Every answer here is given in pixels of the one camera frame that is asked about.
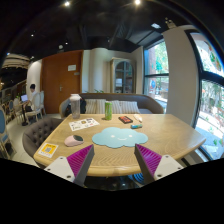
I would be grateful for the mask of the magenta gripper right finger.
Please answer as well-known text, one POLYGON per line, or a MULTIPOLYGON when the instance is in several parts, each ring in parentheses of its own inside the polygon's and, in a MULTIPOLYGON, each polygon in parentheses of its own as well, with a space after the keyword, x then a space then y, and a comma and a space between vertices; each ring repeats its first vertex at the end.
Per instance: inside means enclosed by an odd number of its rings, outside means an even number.
POLYGON ((134 154, 146 184, 183 169, 170 155, 160 155, 139 144, 135 145, 134 154))

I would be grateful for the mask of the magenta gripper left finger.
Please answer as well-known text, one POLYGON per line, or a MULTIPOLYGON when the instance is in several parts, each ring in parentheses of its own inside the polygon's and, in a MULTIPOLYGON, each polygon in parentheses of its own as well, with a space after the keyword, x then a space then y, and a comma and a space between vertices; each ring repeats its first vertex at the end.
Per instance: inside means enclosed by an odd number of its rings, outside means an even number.
POLYGON ((68 157, 58 157, 45 168, 45 171, 83 186, 93 157, 94 146, 89 145, 68 157))

